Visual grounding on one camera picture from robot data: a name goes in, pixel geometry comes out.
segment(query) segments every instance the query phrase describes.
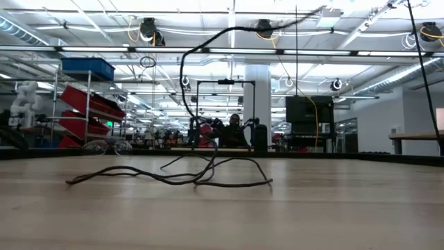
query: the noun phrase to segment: tangled cable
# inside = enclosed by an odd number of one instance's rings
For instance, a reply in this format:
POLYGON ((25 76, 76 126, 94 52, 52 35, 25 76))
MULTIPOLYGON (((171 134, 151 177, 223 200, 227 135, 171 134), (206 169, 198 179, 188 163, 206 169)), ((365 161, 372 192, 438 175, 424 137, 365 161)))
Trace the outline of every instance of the tangled cable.
MULTIPOLYGON (((319 12, 321 8, 316 9, 315 11, 312 11, 311 13, 309 13, 307 16, 303 17, 300 20, 296 20, 294 22, 285 24, 283 26, 277 26, 277 27, 271 27, 271 28, 248 28, 248 27, 242 27, 242 26, 235 26, 235 27, 230 27, 230 28, 226 28, 224 30, 222 30, 221 32, 217 33, 215 36, 213 36, 212 38, 210 38, 208 41, 202 43, 201 45, 185 52, 182 56, 182 60, 180 62, 180 77, 179 77, 179 82, 182 82, 183 79, 183 67, 185 65, 185 58, 193 53, 196 52, 199 49, 203 49, 204 47, 206 47, 209 43, 211 43, 212 41, 214 41, 215 39, 219 38, 221 35, 223 35, 224 33, 227 33, 228 31, 248 31, 248 32, 267 32, 267 31, 275 31, 281 28, 287 28, 290 27, 292 25, 297 25, 300 22, 305 21, 307 18, 311 17, 312 15, 315 15, 317 12, 319 12)), ((218 163, 214 163, 214 160, 216 159, 217 156, 217 152, 218 152, 218 147, 217 147, 217 143, 207 137, 205 134, 201 133, 199 127, 200 124, 198 122, 198 120, 201 118, 199 117, 197 114, 193 114, 193 112, 190 110, 188 104, 187 104, 187 100, 185 98, 185 87, 183 84, 179 84, 180 89, 182 90, 182 101, 185 105, 185 108, 187 109, 188 113, 190 114, 190 116, 194 119, 194 121, 196 121, 196 128, 198 128, 198 133, 204 138, 206 139, 208 142, 210 142, 213 146, 214 146, 214 152, 213 155, 210 159, 206 159, 203 156, 197 155, 197 154, 193 154, 193 153, 188 153, 185 154, 181 157, 176 158, 175 160, 172 160, 170 163, 161 166, 160 169, 163 169, 165 167, 168 167, 169 165, 173 164, 174 162, 180 160, 181 158, 187 157, 187 156, 197 156, 199 158, 202 158, 204 160, 206 160, 208 163, 205 166, 205 168, 198 172, 198 173, 183 173, 183 174, 172 174, 172 175, 159 175, 159 174, 154 174, 154 173, 150 173, 150 172, 145 172, 143 170, 140 170, 138 168, 135 167, 129 167, 129 166, 114 166, 114 167, 106 167, 105 169, 102 169, 101 171, 98 172, 94 172, 91 174, 83 174, 80 176, 77 176, 76 178, 74 178, 72 181, 66 181, 66 184, 68 185, 75 185, 77 183, 81 183, 83 181, 89 180, 91 178, 94 178, 96 176, 139 176, 139 175, 144 175, 144 176, 149 176, 157 181, 169 184, 169 185, 185 185, 185 184, 190 184, 193 183, 194 185, 212 185, 212 186, 216 186, 216 187, 222 187, 222 188, 246 188, 246 187, 253 187, 253 186, 257 186, 257 185, 264 185, 264 184, 269 184, 273 181, 272 178, 267 178, 264 171, 262 171, 262 168, 260 167, 259 163, 257 163, 255 160, 250 159, 250 158, 228 158, 227 160, 222 160, 221 162, 218 163), (264 178, 263 181, 258 181, 258 182, 254 182, 254 183, 240 183, 240 184, 226 184, 226 183, 213 183, 210 182, 210 180, 213 178, 214 173, 215 173, 215 167, 222 165, 223 163, 229 162, 231 160, 247 160, 247 161, 251 161, 252 163, 256 164, 256 167, 258 168, 259 172, 261 173, 262 177, 264 178), (114 171, 114 170, 130 170, 133 171, 134 173, 108 173, 110 171, 114 171), (204 176, 206 175, 206 173, 208 171, 211 171, 210 176, 208 176, 207 178, 204 178, 204 176), (172 181, 170 180, 171 178, 177 178, 177 177, 183 177, 183 176, 188 176, 191 177, 188 180, 184 180, 184 181, 172 181)))

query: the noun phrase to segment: hanging cable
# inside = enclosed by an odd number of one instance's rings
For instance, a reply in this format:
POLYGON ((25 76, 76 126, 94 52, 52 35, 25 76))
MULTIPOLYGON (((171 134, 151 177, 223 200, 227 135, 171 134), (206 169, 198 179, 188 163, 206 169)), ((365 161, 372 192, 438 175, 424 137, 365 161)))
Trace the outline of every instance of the hanging cable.
MULTIPOLYGON (((416 31, 415 18, 413 17, 413 11, 412 11, 412 7, 410 4, 410 0, 407 0, 407 6, 409 8, 411 25, 413 27, 413 30, 416 31)), ((427 95, 427 102, 429 104, 429 112, 430 112, 430 116, 432 117, 432 124, 435 129, 436 139, 438 140, 441 155, 443 155, 442 153, 444 152, 444 142, 441 140, 441 135, 438 130, 438 125, 436 124, 435 112, 434 112, 433 103, 432 103, 432 96, 430 95, 429 83, 427 81, 427 74, 426 74, 425 68, 424 68, 424 60, 422 59, 422 52, 421 52, 421 48, 419 46, 419 38, 418 38, 417 32, 415 32, 414 35, 415 35, 415 41, 416 41, 416 48, 418 50, 419 62, 421 64, 422 79, 424 80, 424 87, 425 87, 425 92, 427 95)))
POLYGON ((130 29, 131 29, 131 23, 133 22, 132 17, 130 17, 130 25, 128 26, 128 37, 130 38, 131 41, 133 42, 138 42, 139 38, 140 38, 140 26, 142 25, 142 23, 139 24, 139 28, 137 29, 137 39, 134 40, 133 37, 130 34, 130 29))
MULTIPOLYGON (((273 48, 276 49, 275 41, 271 40, 271 42, 273 43, 273 48)), ((290 73, 287 71, 287 69, 284 66, 284 63, 280 59, 280 56, 277 56, 277 58, 279 59, 280 64, 284 68, 285 74, 287 74, 287 76, 289 77, 289 80, 296 86, 296 89, 299 90, 299 92, 301 92, 302 95, 304 97, 306 97, 313 104, 314 114, 315 114, 315 117, 316 117, 316 139, 314 141, 314 148, 316 150, 316 147, 318 147, 318 139, 319 139, 318 107, 316 106, 316 103, 309 96, 307 96, 302 90, 300 90, 300 88, 293 82, 293 80, 291 79, 290 73)))
MULTIPOLYGON (((312 11, 311 13, 309 13, 306 17, 302 18, 301 20, 296 20, 294 22, 291 22, 289 24, 286 24, 284 26, 278 26, 278 27, 274 27, 274 28, 248 28, 248 27, 241 27, 241 26, 235 26, 235 27, 230 27, 230 28, 225 28, 224 30, 222 30, 221 32, 217 33, 215 36, 213 36, 212 38, 210 38, 209 40, 207 40, 206 42, 202 43, 201 45, 194 47, 193 49, 185 52, 182 56, 182 60, 180 62, 180 78, 179 81, 182 82, 182 78, 183 78, 183 67, 185 66, 185 58, 199 50, 202 49, 204 47, 206 47, 209 43, 211 43, 212 41, 214 41, 215 39, 219 38, 221 35, 223 35, 224 33, 227 33, 229 31, 235 31, 235 30, 240 30, 240 31, 249 31, 249 32, 267 32, 267 31, 275 31, 281 28, 286 28, 286 27, 290 27, 291 25, 294 24, 298 24, 299 22, 302 22, 304 20, 306 20, 306 18, 311 17, 312 15, 315 15, 317 12, 319 12, 321 10, 321 8, 312 11)), ((190 114, 190 116, 192 117, 192 119, 194 121, 196 121, 196 124, 198 126, 200 126, 200 124, 198 123, 198 121, 200 119, 203 119, 202 117, 199 117, 193 114, 193 112, 191 111, 191 109, 189 108, 188 104, 187 104, 187 100, 185 98, 185 87, 182 84, 179 84, 180 89, 182 90, 182 101, 185 105, 185 108, 187 109, 187 112, 190 114)), ((217 143, 210 139, 209 137, 207 137, 205 134, 202 134, 201 131, 198 129, 198 132, 200 135, 202 135, 203 138, 205 138, 206 140, 208 140, 208 142, 210 142, 213 146, 214 146, 214 152, 212 157, 210 158, 210 160, 208 161, 207 165, 205 166, 205 168, 203 169, 203 171, 196 173, 196 174, 190 174, 190 173, 184 173, 184 174, 174 174, 174 175, 169 175, 169 176, 163 176, 163 175, 159 175, 159 174, 154 174, 154 173, 150 173, 150 172, 145 172, 142 171, 140 169, 137 169, 135 167, 128 167, 128 166, 114 166, 114 167, 107 167, 105 169, 102 169, 101 171, 92 173, 92 174, 84 174, 81 176, 77 176, 76 178, 74 178, 72 181, 66 181, 67 184, 69 185, 74 185, 86 180, 89 180, 91 178, 94 178, 96 176, 100 176, 103 174, 107 174, 107 172, 109 171, 114 171, 114 170, 120 170, 120 169, 125 169, 125 170, 131 170, 133 172, 135 172, 136 174, 141 174, 141 175, 145 175, 145 176, 150 176, 151 178, 154 178, 157 181, 161 181, 163 183, 169 184, 169 185, 184 185, 184 184, 189 184, 189 183, 194 183, 194 185, 213 185, 213 186, 217 186, 217 187, 225 187, 225 188, 244 188, 244 187, 252 187, 252 186, 256 186, 256 185, 264 185, 264 184, 269 184, 273 181, 273 179, 267 178, 265 173, 262 171, 260 165, 255 162, 252 159, 249 158, 229 158, 227 160, 223 160, 221 162, 218 162, 216 164, 214 164, 214 160, 217 156, 217 152, 218 152, 218 147, 217 147, 217 143), (213 177, 214 175, 214 168, 218 165, 221 165, 223 163, 226 163, 228 161, 231 160, 248 160, 251 161, 253 163, 256 164, 258 170, 260 171, 262 177, 264 177, 263 181, 259 181, 259 182, 255 182, 255 183, 241 183, 241 184, 225 184, 225 183, 211 183, 209 182, 209 180, 213 177), (212 171, 212 174, 210 177, 203 179, 204 175, 208 172, 208 171, 212 171), (174 178, 174 177, 179 177, 179 176, 193 176, 193 178, 185 180, 185 181, 170 181, 170 178, 174 178)), ((120 175, 131 175, 130 173, 117 173, 120 175)))

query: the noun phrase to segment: person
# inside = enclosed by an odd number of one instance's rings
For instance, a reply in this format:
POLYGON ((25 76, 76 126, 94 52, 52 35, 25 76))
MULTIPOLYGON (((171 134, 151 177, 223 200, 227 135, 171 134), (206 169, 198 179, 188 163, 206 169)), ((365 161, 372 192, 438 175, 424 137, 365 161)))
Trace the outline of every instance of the person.
POLYGON ((247 147, 244 131, 240 127, 240 117, 233 114, 230 117, 230 125, 216 128, 213 137, 219 138, 220 147, 247 147))

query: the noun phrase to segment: black monitor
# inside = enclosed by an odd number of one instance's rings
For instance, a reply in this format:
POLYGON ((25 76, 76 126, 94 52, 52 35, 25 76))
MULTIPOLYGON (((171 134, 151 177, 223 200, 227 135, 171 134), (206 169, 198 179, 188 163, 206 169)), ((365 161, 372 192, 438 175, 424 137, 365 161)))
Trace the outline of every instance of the black monitor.
MULTIPOLYGON (((330 123, 332 119, 332 97, 310 97, 318 110, 318 123, 330 123)), ((285 97, 286 121, 293 124, 316 122, 316 112, 313 103, 307 97, 285 97)))

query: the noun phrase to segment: desk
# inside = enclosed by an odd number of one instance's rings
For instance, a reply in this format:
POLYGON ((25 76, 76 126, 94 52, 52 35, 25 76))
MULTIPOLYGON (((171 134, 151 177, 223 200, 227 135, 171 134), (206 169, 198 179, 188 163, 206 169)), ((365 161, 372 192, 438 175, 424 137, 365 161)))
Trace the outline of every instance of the desk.
MULTIPOLYGON (((444 138, 444 131, 439 131, 439 134, 444 138)), ((395 154, 402 155, 402 141, 403 140, 436 140, 435 132, 425 133, 403 133, 403 134, 390 134, 388 135, 390 140, 395 143, 395 154)), ((444 149, 440 149, 440 155, 444 156, 444 149)))
MULTIPOLYGON (((105 176, 71 188, 64 183, 111 165, 161 174, 158 167, 174 158, 0 161, 0 249, 443 249, 440 167, 261 158, 273 188, 105 176)), ((167 171, 197 172, 205 163, 187 158, 167 171)), ((251 162, 232 161, 214 180, 260 175, 251 162)))

